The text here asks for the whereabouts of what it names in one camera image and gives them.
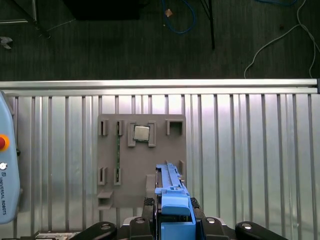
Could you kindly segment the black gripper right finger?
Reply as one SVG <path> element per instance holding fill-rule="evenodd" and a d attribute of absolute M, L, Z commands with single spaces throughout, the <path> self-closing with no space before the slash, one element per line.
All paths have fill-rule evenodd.
<path fill-rule="evenodd" d="M 286 238 L 250 221 L 230 228 L 217 217 L 206 217 L 196 198 L 191 198 L 197 240 L 285 240 Z"/>

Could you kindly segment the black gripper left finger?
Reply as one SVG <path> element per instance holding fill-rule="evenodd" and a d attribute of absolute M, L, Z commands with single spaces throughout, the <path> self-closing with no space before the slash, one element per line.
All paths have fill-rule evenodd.
<path fill-rule="evenodd" d="M 101 221 L 77 234 L 78 240 L 153 240 L 154 199 L 145 198 L 142 215 L 118 228 L 114 223 Z"/>

